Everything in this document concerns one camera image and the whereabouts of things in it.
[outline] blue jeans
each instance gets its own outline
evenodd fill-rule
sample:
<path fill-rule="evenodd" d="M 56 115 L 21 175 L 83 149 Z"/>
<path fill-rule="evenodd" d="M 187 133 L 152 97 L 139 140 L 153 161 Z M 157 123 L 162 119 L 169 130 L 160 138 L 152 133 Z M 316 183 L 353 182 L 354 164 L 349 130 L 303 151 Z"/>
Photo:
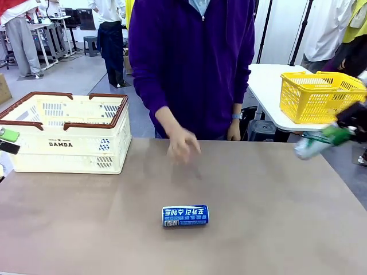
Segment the blue jeans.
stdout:
<path fill-rule="evenodd" d="M 156 139 L 163 139 L 163 137 L 157 132 L 157 130 L 155 130 L 155 138 Z M 213 140 L 227 140 L 227 136 L 224 135 L 224 136 L 221 136 L 217 139 L 213 139 Z"/>

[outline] purple hoodie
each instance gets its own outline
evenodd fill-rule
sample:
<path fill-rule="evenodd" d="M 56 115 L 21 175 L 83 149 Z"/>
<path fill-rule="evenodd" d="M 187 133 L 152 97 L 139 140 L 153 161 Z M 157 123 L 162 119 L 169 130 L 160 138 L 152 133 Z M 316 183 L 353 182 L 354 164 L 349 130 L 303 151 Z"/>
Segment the purple hoodie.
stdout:
<path fill-rule="evenodd" d="M 198 139 L 227 134 L 254 55 L 254 0 L 210 0 L 205 16 L 188 0 L 135 0 L 129 29 L 134 86 L 154 114 L 168 106 Z"/>

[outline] floor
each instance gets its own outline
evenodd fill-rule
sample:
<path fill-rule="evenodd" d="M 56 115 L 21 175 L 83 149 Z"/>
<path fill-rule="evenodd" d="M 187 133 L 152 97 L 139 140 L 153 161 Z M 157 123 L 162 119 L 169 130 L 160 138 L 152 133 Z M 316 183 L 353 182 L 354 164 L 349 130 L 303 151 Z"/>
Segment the floor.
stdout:
<path fill-rule="evenodd" d="M 30 91 L 65 91 L 77 95 L 87 95 L 89 93 L 116 93 L 129 96 L 129 113 L 131 132 L 134 137 L 153 138 L 154 127 L 149 119 L 149 112 L 144 107 L 140 98 L 136 95 L 132 86 L 131 76 L 125 76 L 130 87 L 115 89 L 108 83 L 106 69 L 100 57 L 89 58 L 81 56 L 76 60 L 58 64 L 49 71 L 46 71 L 43 80 L 20 80 L 17 78 L 16 67 L 4 73 L 7 81 L 9 80 L 10 89 L 15 100 Z M 0 106 L 0 111 L 7 107 L 9 103 Z M 244 106 L 257 105 L 251 93 L 246 93 Z M 288 142 L 296 142 L 298 136 L 291 135 Z M 358 198 L 364 208 L 367 209 L 367 168 L 352 163 L 352 148 L 355 144 L 345 144 L 344 146 L 331 148 L 323 153 L 325 159 L 336 170 L 340 177 L 349 186 L 353 194 Z M 6 167 L 9 173 L 12 169 L 11 164 L 3 154 L 0 162 Z"/>

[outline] plastic stool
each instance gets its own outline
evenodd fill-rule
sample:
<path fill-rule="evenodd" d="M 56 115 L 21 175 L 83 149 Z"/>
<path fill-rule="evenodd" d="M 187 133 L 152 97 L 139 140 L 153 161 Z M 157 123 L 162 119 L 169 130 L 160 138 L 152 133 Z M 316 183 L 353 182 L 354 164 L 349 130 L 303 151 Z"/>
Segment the plastic stool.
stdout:
<path fill-rule="evenodd" d="M 90 57 L 97 56 L 97 37 L 96 36 L 85 36 L 84 37 L 84 55 L 89 53 Z"/>
<path fill-rule="evenodd" d="M 251 120 L 248 124 L 247 134 L 249 142 L 263 142 L 274 140 L 276 126 L 271 121 Z"/>

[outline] barcode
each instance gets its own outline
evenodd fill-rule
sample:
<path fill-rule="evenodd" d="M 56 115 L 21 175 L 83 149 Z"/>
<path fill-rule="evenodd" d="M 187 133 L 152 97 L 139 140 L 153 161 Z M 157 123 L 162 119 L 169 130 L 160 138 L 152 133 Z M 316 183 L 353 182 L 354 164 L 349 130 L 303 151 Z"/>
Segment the barcode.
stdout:
<path fill-rule="evenodd" d="M 165 221 L 165 226 L 178 226 L 178 221 Z"/>

